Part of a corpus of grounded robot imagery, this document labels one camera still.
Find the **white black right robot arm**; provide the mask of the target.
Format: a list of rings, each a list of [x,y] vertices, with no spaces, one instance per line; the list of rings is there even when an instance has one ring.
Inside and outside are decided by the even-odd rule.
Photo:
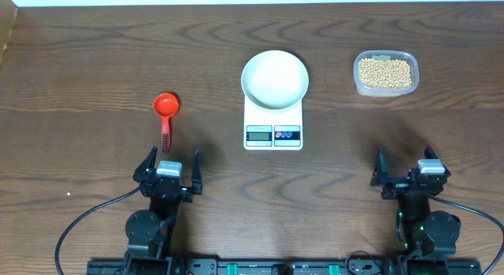
[[[445,211],[432,211],[429,202],[443,191],[449,176],[431,147],[425,148],[424,158],[404,177],[393,177],[384,151],[377,150],[370,185],[382,188],[382,199],[398,202],[396,228],[405,245],[402,254],[385,260],[383,274],[450,272],[447,259],[456,253],[461,221]]]

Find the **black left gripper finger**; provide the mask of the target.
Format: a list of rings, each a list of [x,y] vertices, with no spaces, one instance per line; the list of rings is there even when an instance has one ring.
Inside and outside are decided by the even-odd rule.
[[[195,152],[194,168],[191,173],[191,186],[194,195],[202,194],[202,174],[200,171],[199,152]]]
[[[135,169],[133,174],[133,180],[135,182],[146,182],[149,180],[150,175],[155,173],[154,166],[157,154],[158,154],[158,148],[156,146],[153,146],[150,153]]]

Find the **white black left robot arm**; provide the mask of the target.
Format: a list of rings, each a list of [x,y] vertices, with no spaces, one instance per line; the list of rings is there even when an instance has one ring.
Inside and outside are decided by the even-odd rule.
[[[162,161],[156,164],[158,149],[153,147],[135,169],[133,180],[141,194],[150,200],[149,208],[134,212],[126,222],[128,249],[124,255],[125,275],[180,275],[187,272],[183,259],[169,254],[178,208],[191,203],[203,191],[199,154],[195,154],[191,185],[183,186],[182,164]]]

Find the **red plastic measuring scoop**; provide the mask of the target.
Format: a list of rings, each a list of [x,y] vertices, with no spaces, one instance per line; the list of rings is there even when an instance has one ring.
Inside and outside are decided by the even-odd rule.
[[[161,118],[161,148],[169,152],[171,147],[170,119],[175,117],[180,109],[178,98],[172,93],[162,93],[153,102],[154,112]]]

